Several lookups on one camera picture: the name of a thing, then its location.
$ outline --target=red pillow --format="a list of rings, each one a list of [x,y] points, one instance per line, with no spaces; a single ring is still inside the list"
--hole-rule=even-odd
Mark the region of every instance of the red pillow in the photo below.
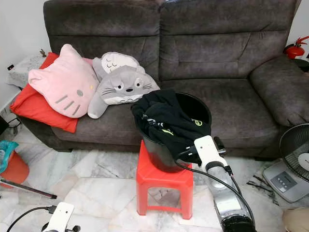
[[[48,56],[40,69],[44,69],[51,65],[59,55],[48,53]],[[70,118],[59,114],[53,110],[44,96],[38,93],[29,84],[16,97],[15,102],[10,106],[13,113],[43,122],[52,127],[58,127],[65,131],[75,133],[77,118]]]

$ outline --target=fan control panel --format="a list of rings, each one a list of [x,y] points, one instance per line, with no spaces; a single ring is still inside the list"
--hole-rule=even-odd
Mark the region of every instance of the fan control panel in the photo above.
[[[282,172],[270,180],[281,192],[285,192],[295,186],[296,181],[287,172]]]

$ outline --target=sofa armrest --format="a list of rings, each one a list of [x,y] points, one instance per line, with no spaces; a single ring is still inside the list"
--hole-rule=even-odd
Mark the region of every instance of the sofa armrest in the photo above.
[[[249,79],[279,124],[309,122],[309,77],[286,56],[262,64]]]

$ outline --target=orange bucket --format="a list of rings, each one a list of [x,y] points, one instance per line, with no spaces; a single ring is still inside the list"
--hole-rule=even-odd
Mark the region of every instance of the orange bucket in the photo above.
[[[21,184],[29,175],[29,167],[14,150],[10,155],[8,167],[0,175],[6,180]],[[0,185],[6,188],[12,188],[11,186],[5,184]]]

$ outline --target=black bucket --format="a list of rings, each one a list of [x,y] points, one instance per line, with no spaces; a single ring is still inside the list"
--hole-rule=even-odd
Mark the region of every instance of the black bucket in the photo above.
[[[211,126],[211,113],[200,99],[186,93],[176,93],[176,97],[180,107],[190,118],[203,121]],[[139,127],[138,129],[143,136],[150,160],[155,167],[168,173],[175,173],[183,170],[175,164],[171,153],[163,143],[153,141]],[[184,166],[189,165],[182,160],[178,160],[178,162]]]

